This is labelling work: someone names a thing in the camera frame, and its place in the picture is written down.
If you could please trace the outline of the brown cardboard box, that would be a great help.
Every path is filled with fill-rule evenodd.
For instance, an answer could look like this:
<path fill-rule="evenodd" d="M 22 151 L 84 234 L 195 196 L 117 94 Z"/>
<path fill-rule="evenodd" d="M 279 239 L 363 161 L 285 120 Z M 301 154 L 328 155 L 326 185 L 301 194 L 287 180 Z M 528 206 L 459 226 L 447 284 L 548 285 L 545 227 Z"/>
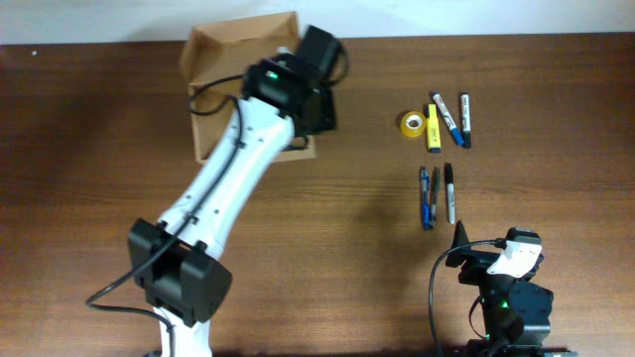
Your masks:
<path fill-rule="evenodd" d="M 285 12 L 244 19 L 194 26 L 180 57 L 180 69 L 188 83 L 188 93 L 215 80 L 242 74 L 260 59 L 278 53 L 279 48 L 294 48 L 300 40 L 296 12 Z M 240 80 L 231 80 L 207 89 L 193 102 L 194 109 L 211 111 L 226 94 L 239 96 Z M 201 116 L 191 114 L 194 156 L 205 164 L 220 140 L 232 116 L 231 101 L 218 113 Z M 309 136 L 309 147 L 304 150 L 281 153 L 274 162 L 315 159 L 317 150 L 314 137 Z"/>

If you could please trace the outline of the yellow highlighter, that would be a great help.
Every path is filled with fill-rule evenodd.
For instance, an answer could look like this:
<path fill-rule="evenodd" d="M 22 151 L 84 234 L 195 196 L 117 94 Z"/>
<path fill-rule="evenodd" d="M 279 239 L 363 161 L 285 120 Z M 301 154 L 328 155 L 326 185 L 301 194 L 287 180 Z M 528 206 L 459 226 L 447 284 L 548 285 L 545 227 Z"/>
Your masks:
<path fill-rule="evenodd" d="M 429 104 L 427 113 L 428 149 L 431 153 L 439 153 L 441 151 L 442 145 L 436 105 Z"/>

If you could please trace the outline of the blue capped whiteboard marker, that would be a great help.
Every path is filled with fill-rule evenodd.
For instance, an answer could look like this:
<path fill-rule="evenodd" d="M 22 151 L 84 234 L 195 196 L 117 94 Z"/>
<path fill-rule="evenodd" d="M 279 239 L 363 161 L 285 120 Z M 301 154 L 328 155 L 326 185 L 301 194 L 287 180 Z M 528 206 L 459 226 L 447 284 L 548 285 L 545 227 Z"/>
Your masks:
<path fill-rule="evenodd" d="M 454 140 L 454 142 L 458 145 L 458 146 L 463 146 L 464 145 L 464 140 L 463 137 L 460 134 L 460 131 L 458 129 L 458 127 L 456 126 L 451 114 L 449 113 L 445 102 L 443 100 L 443 98 L 441 97 L 441 95 L 438 92 L 434 92 L 432 95 L 432 100 L 435 103 L 435 105 L 438 107 L 439 111 L 442 114 L 443 120 Z"/>

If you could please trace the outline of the yellow tape roll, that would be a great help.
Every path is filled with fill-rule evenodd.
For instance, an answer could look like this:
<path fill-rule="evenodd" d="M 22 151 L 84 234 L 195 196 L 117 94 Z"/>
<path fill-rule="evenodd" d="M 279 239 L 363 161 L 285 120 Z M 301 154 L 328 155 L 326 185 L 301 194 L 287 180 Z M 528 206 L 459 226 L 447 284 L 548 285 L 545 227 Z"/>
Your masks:
<path fill-rule="evenodd" d="M 400 131 L 406 137 L 417 138 L 423 135 L 426 124 L 426 117 L 422 112 L 410 111 L 402 116 Z"/>

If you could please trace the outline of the black capped whiteboard marker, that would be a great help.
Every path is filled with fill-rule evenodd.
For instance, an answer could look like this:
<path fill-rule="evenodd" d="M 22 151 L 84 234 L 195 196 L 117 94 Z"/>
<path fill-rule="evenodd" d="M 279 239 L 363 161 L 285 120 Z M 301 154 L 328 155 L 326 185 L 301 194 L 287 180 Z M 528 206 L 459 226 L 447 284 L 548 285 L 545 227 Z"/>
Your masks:
<path fill-rule="evenodd" d="M 462 119 L 462 133 L 463 133 L 463 146 L 466 149 L 471 148 L 471 126 L 470 126 L 470 101 L 467 93 L 462 93 L 460 96 L 461 103 L 461 119 Z"/>

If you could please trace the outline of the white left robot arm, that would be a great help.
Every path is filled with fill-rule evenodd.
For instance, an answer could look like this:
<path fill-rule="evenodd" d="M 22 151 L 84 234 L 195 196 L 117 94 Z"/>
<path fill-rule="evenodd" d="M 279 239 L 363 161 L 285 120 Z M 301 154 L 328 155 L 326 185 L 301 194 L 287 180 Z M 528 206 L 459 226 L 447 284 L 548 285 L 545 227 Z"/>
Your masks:
<path fill-rule="evenodd" d="M 346 58 L 339 39 L 310 26 L 294 51 L 249 65 L 206 164 L 157 222 L 131 227 L 134 281 L 164 327 L 158 355 L 211 355 L 210 320 L 232 283 L 219 261 L 230 230 L 271 164 L 298 149 L 294 139 L 335 128 L 331 75 Z"/>

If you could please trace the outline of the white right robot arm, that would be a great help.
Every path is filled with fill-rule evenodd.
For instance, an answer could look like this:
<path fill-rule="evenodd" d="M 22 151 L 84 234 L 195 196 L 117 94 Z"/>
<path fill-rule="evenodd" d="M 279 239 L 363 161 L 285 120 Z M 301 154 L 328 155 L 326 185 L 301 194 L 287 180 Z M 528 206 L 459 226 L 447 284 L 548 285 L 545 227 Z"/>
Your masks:
<path fill-rule="evenodd" d="M 555 295 L 532 282 L 544 260 L 542 239 L 533 230 L 512 227 L 493 240 L 498 253 L 480 251 L 468 240 L 463 224 L 455 224 L 445 264 L 460 268 L 458 281 L 479 290 L 473 307 L 480 307 L 485 333 L 467 342 L 459 356 L 567 357 L 576 351 L 547 348 Z"/>

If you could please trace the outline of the black sharpie marker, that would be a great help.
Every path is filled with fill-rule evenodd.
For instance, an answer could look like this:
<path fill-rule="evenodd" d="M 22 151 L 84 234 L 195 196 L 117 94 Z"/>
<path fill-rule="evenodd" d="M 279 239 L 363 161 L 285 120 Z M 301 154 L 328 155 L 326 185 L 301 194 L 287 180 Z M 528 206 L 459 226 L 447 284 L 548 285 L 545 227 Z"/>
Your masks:
<path fill-rule="evenodd" d="M 451 163 L 444 164 L 444 183 L 447 200 L 447 219 L 450 224 L 456 221 L 453 169 Z"/>

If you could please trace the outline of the dark grey ballpoint pen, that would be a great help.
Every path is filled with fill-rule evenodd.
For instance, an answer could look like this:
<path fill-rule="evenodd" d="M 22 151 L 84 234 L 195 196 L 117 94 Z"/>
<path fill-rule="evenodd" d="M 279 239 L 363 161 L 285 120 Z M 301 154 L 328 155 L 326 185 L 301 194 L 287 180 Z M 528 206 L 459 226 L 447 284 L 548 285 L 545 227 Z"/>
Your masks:
<path fill-rule="evenodd" d="M 437 208 L 438 208 L 438 199 L 439 199 L 439 191 L 441 185 L 440 178 L 441 170 L 438 167 L 434 168 L 433 177 L 432 177 L 432 193 L 431 193 L 431 204 L 430 204 L 430 228 L 434 229 L 436 227 L 437 222 Z"/>

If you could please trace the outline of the blue ballpoint pen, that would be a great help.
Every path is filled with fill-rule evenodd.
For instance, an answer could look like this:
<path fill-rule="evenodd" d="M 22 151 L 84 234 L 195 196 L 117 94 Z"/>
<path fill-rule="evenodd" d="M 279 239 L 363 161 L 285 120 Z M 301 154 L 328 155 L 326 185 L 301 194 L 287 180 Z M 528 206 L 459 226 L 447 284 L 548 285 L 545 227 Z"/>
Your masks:
<path fill-rule="evenodd" d="M 428 193 L 430 188 L 430 176 L 425 167 L 421 167 L 421 194 L 422 194 L 422 223 L 425 230 L 430 229 L 430 207 Z"/>

